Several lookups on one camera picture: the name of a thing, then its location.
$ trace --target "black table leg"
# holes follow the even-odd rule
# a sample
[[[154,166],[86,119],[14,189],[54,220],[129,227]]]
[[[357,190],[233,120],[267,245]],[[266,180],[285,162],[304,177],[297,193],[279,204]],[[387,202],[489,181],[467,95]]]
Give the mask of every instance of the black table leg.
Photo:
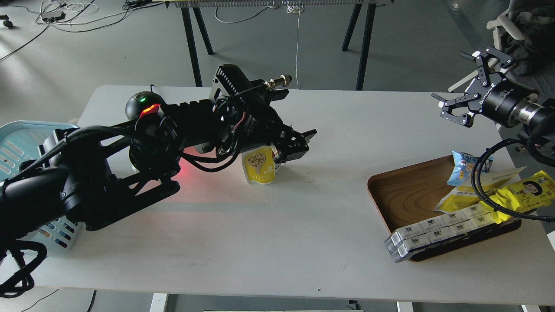
[[[191,66],[193,67],[195,85],[197,87],[202,87],[203,81],[200,78],[199,58],[196,55],[195,37],[193,35],[193,26],[191,25],[191,15],[189,14],[189,8],[181,8],[181,15],[183,16],[183,26],[185,26],[185,35],[187,36],[187,45],[189,46],[189,54],[191,56]]]
[[[212,44],[210,44],[210,38],[208,38],[208,32],[206,32],[206,25],[204,24],[203,16],[200,13],[200,9],[193,8],[193,13],[195,13],[196,22],[199,25],[200,34],[203,36],[206,51],[208,52],[208,55],[214,55],[215,53],[212,50]]]
[[[345,34],[345,40],[343,40],[343,46],[341,50],[343,52],[347,51],[349,48],[349,43],[351,42],[352,32],[355,30],[356,21],[359,19],[361,4],[355,4],[355,8],[352,10],[351,21],[349,21],[349,27],[347,28],[347,33]]]
[[[368,61],[368,51],[370,50],[370,38],[372,37],[372,27],[374,26],[374,15],[376,14],[376,4],[369,3],[366,12],[366,25],[364,26],[364,38],[362,39],[362,51],[360,53],[359,75],[356,78],[356,89],[362,90],[364,75],[366,74],[366,63]]]

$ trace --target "snack bag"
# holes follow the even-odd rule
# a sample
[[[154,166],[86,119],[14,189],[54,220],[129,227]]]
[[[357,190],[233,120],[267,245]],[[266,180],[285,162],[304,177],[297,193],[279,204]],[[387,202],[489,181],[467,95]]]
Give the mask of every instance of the snack bag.
[[[507,209],[525,213],[551,204],[551,200],[555,199],[555,182],[542,170],[522,181],[497,189],[490,198]],[[480,202],[480,204],[493,211],[493,208],[486,203]],[[511,217],[502,212],[492,212],[492,216],[496,223]]]
[[[453,153],[455,168],[447,181],[447,185],[453,185],[456,187],[461,185],[462,181],[471,175],[474,164],[476,164],[479,157],[475,157],[467,153],[455,152],[454,150],[452,150],[451,153]],[[489,157],[486,164],[482,167],[482,173],[489,172],[492,163],[493,157]]]
[[[486,192],[491,192],[494,188],[503,186],[522,169],[524,169],[524,167],[507,169],[500,172],[484,173],[481,175],[482,188]],[[465,179],[461,185],[455,187],[449,194],[443,197],[434,210],[450,213],[477,204],[478,202],[480,202],[480,199],[472,189],[471,180]]]
[[[270,146],[243,153],[242,164],[248,183],[270,184],[275,180],[274,151]]]

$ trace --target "red led light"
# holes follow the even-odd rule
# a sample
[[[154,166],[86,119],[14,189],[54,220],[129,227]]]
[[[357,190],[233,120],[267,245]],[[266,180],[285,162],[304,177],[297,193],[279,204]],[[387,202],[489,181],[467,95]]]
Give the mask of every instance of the red led light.
[[[139,115],[139,118],[141,118],[143,115],[146,115],[146,114],[158,112],[159,107],[160,107],[160,104],[153,104],[151,107],[147,107],[147,108],[143,109],[143,111]]]

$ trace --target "dark fabric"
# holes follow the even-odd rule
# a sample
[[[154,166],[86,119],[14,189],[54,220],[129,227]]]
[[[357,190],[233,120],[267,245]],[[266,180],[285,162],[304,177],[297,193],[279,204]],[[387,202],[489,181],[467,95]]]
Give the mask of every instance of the dark fabric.
[[[513,1],[509,10],[509,19],[526,39],[514,40],[503,32],[501,46],[517,61],[513,74],[534,74],[546,63],[555,61],[555,1]]]

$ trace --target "blue snack packet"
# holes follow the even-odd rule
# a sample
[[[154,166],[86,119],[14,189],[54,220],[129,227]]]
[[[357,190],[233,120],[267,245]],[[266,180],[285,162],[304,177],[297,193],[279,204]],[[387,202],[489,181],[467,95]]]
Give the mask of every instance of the blue snack packet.
[[[475,157],[467,153],[455,152],[454,150],[452,150],[451,152],[453,153],[455,168],[453,169],[453,173],[451,173],[451,176],[447,181],[447,185],[452,185],[456,187],[459,186],[464,179],[472,174],[472,168],[474,168],[474,164],[476,164],[476,161],[478,161],[479,157]],[[489,172],[492,163],[493,156],[487,159],[486,165],[482,167],[482,173]]]

